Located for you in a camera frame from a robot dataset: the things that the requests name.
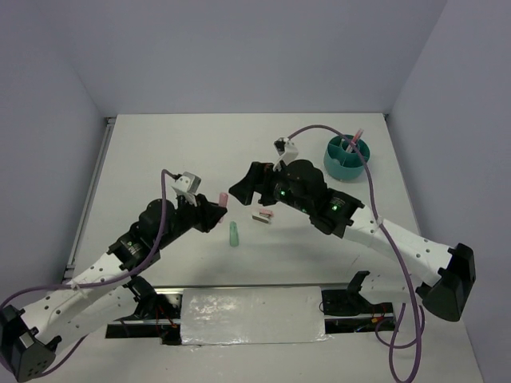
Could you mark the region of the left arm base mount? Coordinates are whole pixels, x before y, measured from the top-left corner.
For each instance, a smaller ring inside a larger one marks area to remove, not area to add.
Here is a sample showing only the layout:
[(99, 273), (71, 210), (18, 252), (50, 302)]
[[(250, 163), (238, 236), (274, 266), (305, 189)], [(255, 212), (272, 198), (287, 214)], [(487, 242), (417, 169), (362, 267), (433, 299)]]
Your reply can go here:
[(110, 323), (106, 339), (155, 338), (161, 345), (181, 345), (182, 291), (155, 289), (141, 276), (128, 282), (136, 307), (132, 314)]

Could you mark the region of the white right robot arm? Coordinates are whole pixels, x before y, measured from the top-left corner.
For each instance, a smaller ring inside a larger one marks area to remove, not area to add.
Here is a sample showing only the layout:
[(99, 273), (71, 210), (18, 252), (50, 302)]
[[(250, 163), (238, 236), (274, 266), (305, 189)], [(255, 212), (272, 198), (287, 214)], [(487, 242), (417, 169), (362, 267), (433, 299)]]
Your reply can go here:
[(388, 220), (377, 220), (359, 199), (327, 186), (323, 173), (309, 160), (294, 160), (276, 170), (272, 163), (253, 162), (247, 175), (229, 188), (241, 204), (284, 203), (308, 215), (325, 235), (362, 244), (389, 259), (403, 261), (421, 280), (415, 292), (433, 315), (460, 320), (476, 280), (473, 249), (423, 238)]

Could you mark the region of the pink translucent pen cap tube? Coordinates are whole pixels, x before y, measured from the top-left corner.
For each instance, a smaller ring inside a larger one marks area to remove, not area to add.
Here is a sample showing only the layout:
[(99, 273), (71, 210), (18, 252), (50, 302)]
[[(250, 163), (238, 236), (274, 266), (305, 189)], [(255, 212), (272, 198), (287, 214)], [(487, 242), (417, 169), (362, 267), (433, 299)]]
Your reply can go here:
[(227, 207), (227, 205), (228, 205), (228, 193), (226, 193), (226, 192), (221, 192), (221, 193), (219, 194), (218, 205), (219, 205), (220, 207)]

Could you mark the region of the pink pen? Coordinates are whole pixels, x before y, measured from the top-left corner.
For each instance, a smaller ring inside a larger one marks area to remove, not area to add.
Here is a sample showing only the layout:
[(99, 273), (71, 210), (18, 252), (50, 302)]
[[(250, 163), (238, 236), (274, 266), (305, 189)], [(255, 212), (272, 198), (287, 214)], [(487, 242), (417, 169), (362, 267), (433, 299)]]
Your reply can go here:
[(348, 144), (347, 152), (352, 153), (358, 148), (358, 141), (361, 138), (364, 130), (360, 128), (351, 138), (351, 142)]

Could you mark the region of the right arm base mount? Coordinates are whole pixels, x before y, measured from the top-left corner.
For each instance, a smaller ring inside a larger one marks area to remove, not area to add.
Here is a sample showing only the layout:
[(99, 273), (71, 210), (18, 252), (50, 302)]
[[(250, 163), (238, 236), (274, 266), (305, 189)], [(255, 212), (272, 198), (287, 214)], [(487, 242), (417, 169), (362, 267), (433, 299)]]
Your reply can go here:
[(322, 287), (319, 310), (324, 316), (325, 332), (354, 334), (374, 332), (377, 325), (382, 331), (394, 330), (394, 307), (390, 302), (369, 303), (362, 295), (362, 283), (370, 274), (359, 271), (341, 287)]

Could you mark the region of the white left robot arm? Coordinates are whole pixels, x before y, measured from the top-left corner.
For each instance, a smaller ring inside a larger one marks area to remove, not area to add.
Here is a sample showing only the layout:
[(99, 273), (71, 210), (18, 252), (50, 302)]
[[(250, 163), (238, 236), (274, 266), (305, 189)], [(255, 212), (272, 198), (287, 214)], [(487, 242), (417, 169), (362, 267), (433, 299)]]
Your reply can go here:
[(67, 283), (44, 286), (44, 298), (23, 308), (1, 304), (1, 361), (18, 382), (52, 373), (51, 364), (69, 344), (96, 328), (134, 313), (151, 316), (156, 292), (140, 276), (160, 250), (195, 229), (212, 230), (226, 207), (202, 195), (176, 203), (153, 200), (117, 241), (87, 270)]

